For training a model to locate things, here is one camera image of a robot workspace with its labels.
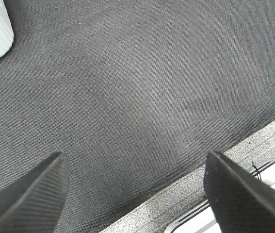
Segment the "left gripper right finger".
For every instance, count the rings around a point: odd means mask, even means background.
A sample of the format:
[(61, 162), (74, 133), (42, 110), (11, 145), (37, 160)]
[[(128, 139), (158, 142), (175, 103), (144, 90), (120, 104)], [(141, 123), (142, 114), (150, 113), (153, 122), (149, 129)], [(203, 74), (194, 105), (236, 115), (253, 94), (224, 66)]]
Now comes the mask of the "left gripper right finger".
[(223, 153), (210, 151), (204, 190), (224, 233), (275, 233), (275, 190)]

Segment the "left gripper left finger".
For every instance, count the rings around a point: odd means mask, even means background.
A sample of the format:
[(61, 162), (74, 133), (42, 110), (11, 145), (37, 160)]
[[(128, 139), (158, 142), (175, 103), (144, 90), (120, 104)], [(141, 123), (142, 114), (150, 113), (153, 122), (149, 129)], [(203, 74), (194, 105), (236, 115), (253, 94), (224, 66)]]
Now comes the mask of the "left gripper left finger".
[(0, 191), (0, 233), (52, 233), (69, 187), (65, 153), (56, 152)]

